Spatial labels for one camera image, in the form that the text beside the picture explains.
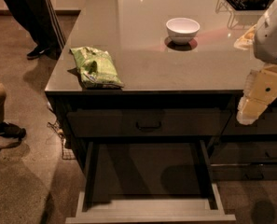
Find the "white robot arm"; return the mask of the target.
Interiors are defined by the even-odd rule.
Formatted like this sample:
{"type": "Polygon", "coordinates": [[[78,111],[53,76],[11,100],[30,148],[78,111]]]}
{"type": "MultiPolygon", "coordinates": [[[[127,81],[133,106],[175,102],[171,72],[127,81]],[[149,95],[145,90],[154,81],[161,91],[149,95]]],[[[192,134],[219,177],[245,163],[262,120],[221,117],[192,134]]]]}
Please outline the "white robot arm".
{"type": "Polygon", "coordinates": [[[236,49],[252,48],[254,56],[264,63],[247,76],[236,119],[242,125],[253,124],[277,98],[277,0],[234,43],[236,49]]]}

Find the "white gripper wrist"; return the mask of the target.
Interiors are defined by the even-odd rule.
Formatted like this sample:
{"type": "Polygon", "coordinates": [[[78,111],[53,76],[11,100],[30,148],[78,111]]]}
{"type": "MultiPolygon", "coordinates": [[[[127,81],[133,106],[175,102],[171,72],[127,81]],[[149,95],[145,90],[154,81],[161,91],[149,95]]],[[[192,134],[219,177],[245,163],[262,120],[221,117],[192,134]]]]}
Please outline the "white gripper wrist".
{"type": "Polygon", "coordinates": [[[259,71],[251,70],[238,104],[237,121],[252,125],[277,98],[277,64],[266,63],[259,71]]]}

